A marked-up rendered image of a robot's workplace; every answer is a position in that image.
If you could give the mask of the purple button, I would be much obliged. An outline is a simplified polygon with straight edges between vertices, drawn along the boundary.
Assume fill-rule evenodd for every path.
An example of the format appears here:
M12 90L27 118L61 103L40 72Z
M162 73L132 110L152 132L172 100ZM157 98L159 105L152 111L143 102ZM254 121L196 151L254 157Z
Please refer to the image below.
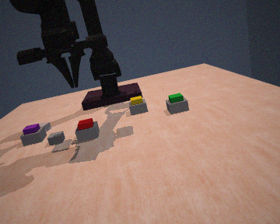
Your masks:
M20 136L23 145L30 145L42 142L47 133L44 126L40 127L39 124L32 124L23 129L23 134Z

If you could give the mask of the green button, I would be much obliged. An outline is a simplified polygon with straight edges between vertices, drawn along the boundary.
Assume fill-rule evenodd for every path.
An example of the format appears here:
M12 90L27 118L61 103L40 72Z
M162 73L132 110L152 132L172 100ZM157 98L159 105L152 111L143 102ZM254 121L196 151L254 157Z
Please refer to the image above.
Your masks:
M169 99L166 100L166 107L170 114L189 110L188 101L181 93L169 95L168 97Z

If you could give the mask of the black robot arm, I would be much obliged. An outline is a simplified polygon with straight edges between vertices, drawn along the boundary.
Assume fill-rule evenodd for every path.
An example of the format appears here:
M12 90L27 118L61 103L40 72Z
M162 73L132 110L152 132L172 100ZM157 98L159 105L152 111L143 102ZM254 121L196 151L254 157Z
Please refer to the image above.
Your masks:
M55 13L68 12L65 0L9 0L12 6L23 13L38 14L40 17ZM95 0L78 0L89 36L103 34ZM41 38L47 52L70 48L73 40L79 39L75 21L60 23L48 27L47 23L40 25ZM119 96L117 78L121 76L120 67L113 53L107 47L93 49L89 59L94 80L100 80L103 95L101 98ZM116 74L113 74L116 73ZM113 74L113 75L107 75ZM100 76L103 75L103 76Z

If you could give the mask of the red button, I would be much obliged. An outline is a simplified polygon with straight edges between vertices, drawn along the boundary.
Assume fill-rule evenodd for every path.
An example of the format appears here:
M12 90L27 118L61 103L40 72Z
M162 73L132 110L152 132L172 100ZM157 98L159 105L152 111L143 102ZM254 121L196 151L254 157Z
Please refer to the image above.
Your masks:
M79 121L78 127L75 130L75 135L78 142L94 139L99 137L99 126L97 121L93 122L93 119L85 119Z

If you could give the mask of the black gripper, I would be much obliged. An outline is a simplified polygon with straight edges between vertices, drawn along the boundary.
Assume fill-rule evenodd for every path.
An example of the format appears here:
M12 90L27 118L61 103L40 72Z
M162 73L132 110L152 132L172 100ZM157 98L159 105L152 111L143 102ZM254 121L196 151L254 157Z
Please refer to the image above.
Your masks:
M55 13L48 16L41 17L41 24L47 23L48 27L55 27L58 26L58 20L60 23L68 23L71 22L69 15L67 12L61 12L61 13ZM19 65L25 65L29 63L33 63L35 61L41 61L43 58L47 58L48 64L53 64L65 77L68 84L72 88L78 87L78 81L79 81L79 66L81 57L86 55L84 53L84 49L91 48L97 49L101 47L107 47L107 38L103 34L97 34L93 36L86 37L86 40L76 42L73 40L73 47L67 48L67 49L59 49L55 50L53 52L47 52L45 49L41 50L40 47L38 48L32 48L29 50L24 51L18 51L17 54L17 60L19 62ZM68 53L71 54L70 57L68 57L71 69L72 69L72 76L69 71L67 62L65 58L61 57L61 54ZM73 77L73 80L72 80ZM73 83L74 81L74 83ZM74 86L75 84L75 86Z

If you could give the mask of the yellow button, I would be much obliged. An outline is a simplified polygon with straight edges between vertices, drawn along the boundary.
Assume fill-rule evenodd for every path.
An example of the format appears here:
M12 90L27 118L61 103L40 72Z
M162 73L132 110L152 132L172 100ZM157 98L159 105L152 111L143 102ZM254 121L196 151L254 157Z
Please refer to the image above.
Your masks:
M140 114L148 112L145 99L142 99L142 96L130 98L131 102L128 102L131 115Z

